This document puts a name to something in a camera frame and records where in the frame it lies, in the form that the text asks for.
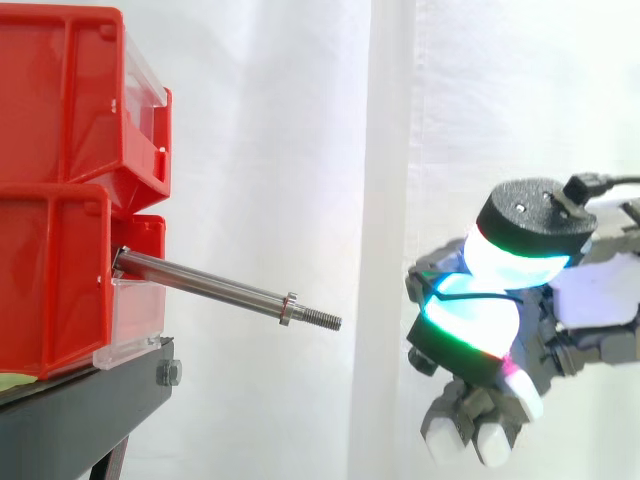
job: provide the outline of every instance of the stacked red bins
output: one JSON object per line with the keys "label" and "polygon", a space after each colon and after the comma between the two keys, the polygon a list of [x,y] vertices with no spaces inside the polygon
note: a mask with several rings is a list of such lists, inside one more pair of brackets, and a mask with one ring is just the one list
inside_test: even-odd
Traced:
{"label": "stacked red bins", "polygon": [[0,4],[0,71],[0,389],[157,348],[164,288],[111,256],[164,256],[170,92],[112,8]]}

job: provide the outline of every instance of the black metal stand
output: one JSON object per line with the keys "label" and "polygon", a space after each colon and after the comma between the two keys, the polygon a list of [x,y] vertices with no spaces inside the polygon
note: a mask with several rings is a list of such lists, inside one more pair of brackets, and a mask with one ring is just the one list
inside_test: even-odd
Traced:
{"label": "black metal stand", "polygon": [[118,480],[122,471],[124,454],[127,451],[129,437],[126,437],[116,447],[107,453],[102,460],[91,469],[89,480]]}
{"label": "black metal stand", "polygon": [[1,477],[120,476],[129,433],[171,396],[162,369],[173,341],[109,371],[89,368],[0,394]]}

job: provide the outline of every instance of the clear plastic bin front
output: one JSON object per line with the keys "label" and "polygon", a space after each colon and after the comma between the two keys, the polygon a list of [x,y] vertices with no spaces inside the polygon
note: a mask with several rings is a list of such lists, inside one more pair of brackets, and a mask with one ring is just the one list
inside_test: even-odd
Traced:
{"label": "clear plastic bin front", "polygon": [[160,348],[166,287],[152,282],[114,278],[111,344],[93,354],[93,364],[109,370]]}
{"label": "clear plastic bin front", "polygon": [[129,35],[125,41],[125,107],[133,124],[153,143],[154,109],[167,106],[167,92]]}

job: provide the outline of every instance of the screw thread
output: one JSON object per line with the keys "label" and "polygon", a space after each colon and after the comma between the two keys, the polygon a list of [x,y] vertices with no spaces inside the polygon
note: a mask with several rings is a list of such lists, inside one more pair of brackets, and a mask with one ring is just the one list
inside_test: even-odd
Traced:
{"label": "screw thread", "polygon": [[340,330],[342,326],[342,319],[335,315],[329,315],[328,313],[320,312],[318,310],[312,310],[311,308],[305,308],[302,318],[303,322],[317,325],[318,327],[328,328],[329,330]]}

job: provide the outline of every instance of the black cable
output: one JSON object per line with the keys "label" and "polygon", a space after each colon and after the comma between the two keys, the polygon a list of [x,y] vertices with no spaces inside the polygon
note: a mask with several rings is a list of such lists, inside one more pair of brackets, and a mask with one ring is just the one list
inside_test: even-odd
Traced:
{"label": "black cable", "polygon": [[640,184],[639,176],[610,177],[597,173],[573,175],[562,193],[576,205],[584,207],[594,197],[604,195],[618,185]]}
{"label": "black cable", "polygon": [[519,304],[524,303],[524,301],[521,298],[516,297],[514,295],[504,294],[504,293],[489,293],[489,292],[487,293],[442,293],[440,290],[438,290],[436,286],[434,286],[426,278],[424,278],[424,275],[426,273],[429,273],[429,272],[420,272],[419,274],[416,273],[414,275],[418,279],[422,287],[425,290],[432,292],[433,295],[438,300],[454,301],[454,300],[481,300],[481,299],[493,298],[493,299],[499,299],[499,300],[510,300],[512,302],[516,302]]}
{"label": "black cable", "polygon": [[608,183],[611,187],[615,187],[616,185],[631,185],[634,183],[640,184],[640,177],[613,177]]}

